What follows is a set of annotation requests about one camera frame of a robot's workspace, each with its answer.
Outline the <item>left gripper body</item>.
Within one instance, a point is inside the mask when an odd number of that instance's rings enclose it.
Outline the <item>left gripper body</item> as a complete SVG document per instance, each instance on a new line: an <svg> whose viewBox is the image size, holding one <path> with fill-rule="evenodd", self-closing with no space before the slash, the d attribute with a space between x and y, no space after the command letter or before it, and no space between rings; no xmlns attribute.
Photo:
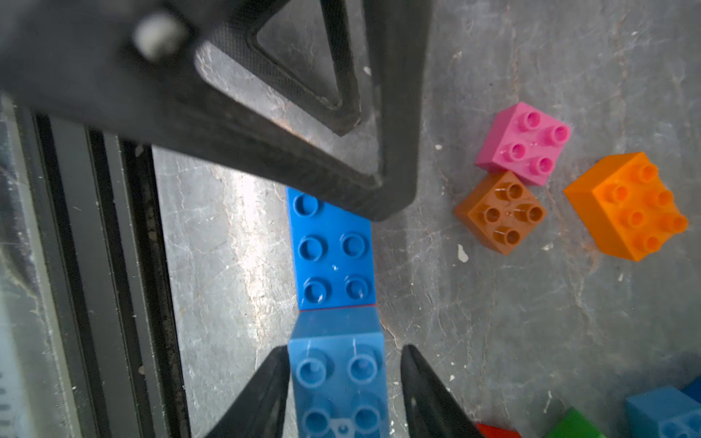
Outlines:
<svg viewBox="0 0 701 438"><path fill-rule="evenodd" d="M1 89L93 126L207 124L232 109L195 51L236 1L4 1Z"/></svg>

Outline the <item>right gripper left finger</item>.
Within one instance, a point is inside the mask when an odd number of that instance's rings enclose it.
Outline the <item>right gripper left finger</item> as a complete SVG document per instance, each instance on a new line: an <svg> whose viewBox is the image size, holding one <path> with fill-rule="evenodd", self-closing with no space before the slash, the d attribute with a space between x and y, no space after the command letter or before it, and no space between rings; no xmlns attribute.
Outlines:
<svg viewBox="0 0 701 438"><path fill-rule="evenodd" d="M281 437L290 385L288 347L274 348L207 437Z"/></svg>

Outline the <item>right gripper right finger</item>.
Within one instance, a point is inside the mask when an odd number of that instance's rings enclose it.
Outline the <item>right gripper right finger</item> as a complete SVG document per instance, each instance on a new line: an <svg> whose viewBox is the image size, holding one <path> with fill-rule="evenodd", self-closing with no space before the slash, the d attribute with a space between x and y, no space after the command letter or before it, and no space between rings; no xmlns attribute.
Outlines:
<svg viewBox="0 0 701 438"><path fill-rule="evenodd" d="M411 344L402 349L401 382L411 437L483 437L425 357Z"/></svg>

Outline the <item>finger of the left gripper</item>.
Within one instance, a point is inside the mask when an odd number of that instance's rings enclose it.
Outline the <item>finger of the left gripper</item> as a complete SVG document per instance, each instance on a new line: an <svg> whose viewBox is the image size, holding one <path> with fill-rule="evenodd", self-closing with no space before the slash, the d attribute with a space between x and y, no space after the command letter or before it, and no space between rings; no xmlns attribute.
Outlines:
<svg viewBox="0 0 701 438"><path fill-rule="evenodd" d="M361 123L344 1L243 1L199 47L198 69L211 51L338 136Z"/></svg>
<svg viewBox="0 0 701 438"><path fill-rule="evenodd" d="M166 91L161 145L286 184L374 221L403 210L416 194L431 3L363 3L379 146L373 174L352 169L231 100L198 74L195 53L211 42L335 134L349 133L360 123L361 103L345 3L321 3L339 91L335 102L260 45L259 32L283 7L281 1L168 1L140 21L137 49L157 67Z"/></svg>

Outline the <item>small red brick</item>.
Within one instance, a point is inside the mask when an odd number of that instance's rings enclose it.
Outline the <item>small red brick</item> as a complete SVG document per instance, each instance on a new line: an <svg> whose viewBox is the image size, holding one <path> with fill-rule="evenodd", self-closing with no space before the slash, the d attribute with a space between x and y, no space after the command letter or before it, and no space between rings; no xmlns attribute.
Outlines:
<svg viewBox="0 0 701 438"><path fill-rule="evenodd" d="M521 435L512 430L503 429L500 427L477 423L476 428L480 431L485 438L521 438Z"/></svg>

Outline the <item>light blue long brick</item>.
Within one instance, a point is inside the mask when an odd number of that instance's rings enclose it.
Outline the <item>light blue long brick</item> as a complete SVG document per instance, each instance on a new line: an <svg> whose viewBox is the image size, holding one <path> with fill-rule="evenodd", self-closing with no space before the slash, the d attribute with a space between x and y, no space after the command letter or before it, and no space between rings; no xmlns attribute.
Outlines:
<svg viewBox="0 0 701 438"><path fill-rule="evenodd" d="M299 313L288 342L300 437L390 434L376 308Z"/></svg>

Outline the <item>blue rectangular brick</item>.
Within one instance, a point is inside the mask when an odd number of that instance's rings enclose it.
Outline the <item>blue rectangular brick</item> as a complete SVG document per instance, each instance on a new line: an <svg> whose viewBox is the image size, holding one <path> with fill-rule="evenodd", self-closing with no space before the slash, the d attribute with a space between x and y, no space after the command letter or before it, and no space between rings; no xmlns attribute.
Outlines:
<svg viewBox="0 0 701 438"><path fill-rule="evenodd" d="M299 310L374 305L371 222L293 188L287 197Z"/></svg>

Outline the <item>red rectangular brick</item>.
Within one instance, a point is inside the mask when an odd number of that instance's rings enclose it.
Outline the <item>red rectangular brick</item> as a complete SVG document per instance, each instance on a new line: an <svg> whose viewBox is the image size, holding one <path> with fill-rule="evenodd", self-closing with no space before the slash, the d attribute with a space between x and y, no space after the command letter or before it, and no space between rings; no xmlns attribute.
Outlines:
<svg viewBox="0 0 701 438"><path fill-rule="evenodd" d="M361 310L362 308L376 308L376 304L365 304L359 306L341 306L334 308L306 308L305 310L300 309L299 313L310 313L318 311L348 311L348 310Z"/></svg>

